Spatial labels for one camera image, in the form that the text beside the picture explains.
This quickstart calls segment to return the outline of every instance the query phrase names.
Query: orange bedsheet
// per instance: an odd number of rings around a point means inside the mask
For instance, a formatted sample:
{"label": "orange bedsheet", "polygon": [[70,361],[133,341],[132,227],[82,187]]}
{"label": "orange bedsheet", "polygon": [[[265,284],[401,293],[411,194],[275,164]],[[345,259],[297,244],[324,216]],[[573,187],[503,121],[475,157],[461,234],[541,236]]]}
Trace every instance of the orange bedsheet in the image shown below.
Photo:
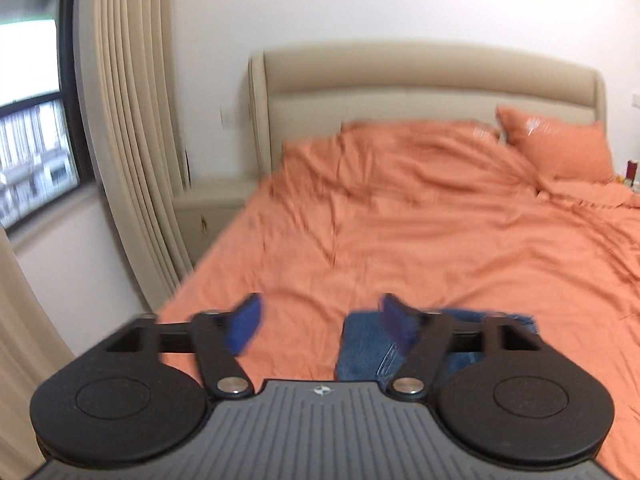
{"label": "orange bedsheet", "polygon": [[[513,148],[441,125],[297,142],[161,319],[262,292],[263,325],[239,359],[260,387],[333,378],[344,317],[384,292],[425,308],[531,314],[609,389],[616,418],[598,460],[638,479],[638,202],[620,184],[544,180]],[[191,356],[166,359],[195,374]]]}

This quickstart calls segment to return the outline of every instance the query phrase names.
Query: headboard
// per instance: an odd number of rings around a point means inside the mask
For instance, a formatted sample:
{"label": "headboard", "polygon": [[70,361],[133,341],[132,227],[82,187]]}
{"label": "headboard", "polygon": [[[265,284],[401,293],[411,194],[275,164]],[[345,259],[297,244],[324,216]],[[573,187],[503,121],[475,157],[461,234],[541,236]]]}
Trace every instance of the headboard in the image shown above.
{"label": "headboard", "polygon": [[249,62],[258,165],[285,140],[331,135],[355,119],[477,119],[496,105],[606,125],[599,72],[514,50],[447,43],[345,43],[270,50]]}

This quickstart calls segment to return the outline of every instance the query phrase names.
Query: curtain fold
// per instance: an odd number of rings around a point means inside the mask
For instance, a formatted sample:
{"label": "curtain fold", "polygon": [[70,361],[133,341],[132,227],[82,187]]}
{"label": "curtain fold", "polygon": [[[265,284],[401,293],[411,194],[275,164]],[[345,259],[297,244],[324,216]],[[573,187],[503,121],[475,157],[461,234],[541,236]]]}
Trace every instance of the curtain fold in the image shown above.
{"label": "curtain fold", "polygon": [[31,395],[73,354],[42,310],[0,231],[0,478],[17,480],[44,461],[29,417]]}
{"label": "curtain fold", "polygon": [[167,5],[167,0],[80,0],[78,5],[83,114],[114,223],[153,310],[191,271],[173,208],[183,177],[166,72],[172,26]]}

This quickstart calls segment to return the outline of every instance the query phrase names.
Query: wall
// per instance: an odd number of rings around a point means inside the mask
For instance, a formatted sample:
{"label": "wall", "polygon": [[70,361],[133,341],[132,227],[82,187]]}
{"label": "wall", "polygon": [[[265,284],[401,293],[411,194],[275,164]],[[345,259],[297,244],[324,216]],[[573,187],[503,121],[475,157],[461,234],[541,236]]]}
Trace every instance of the wall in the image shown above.
{"label": "wall", "polygon": [[14,243],[31,288],[76,355],[142,312],[95,187],[80,193],[81,200]]}
{"label": "wall", "polygon": [[640,0],[174,0],[178,115],[191,175],[256,171],[250,127],[223,128],[220,107],[247,107],[246,64],[265,48],[409,38],[520,48],[605,77],[616,168],[640,158]]}

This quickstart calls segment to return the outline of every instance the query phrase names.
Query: window pane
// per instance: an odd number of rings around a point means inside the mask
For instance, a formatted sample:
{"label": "window pane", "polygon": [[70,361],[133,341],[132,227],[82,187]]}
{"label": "window pane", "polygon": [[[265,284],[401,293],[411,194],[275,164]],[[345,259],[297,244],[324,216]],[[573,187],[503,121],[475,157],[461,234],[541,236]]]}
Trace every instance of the window pane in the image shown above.
{"label": "window pane", "polygon": [[5,228],[77,185],[60,101],[0,118],[0,221]]}
{"label": "window pane", "polygon": [[56,22],[0,25],[0,106],[59,89]]}

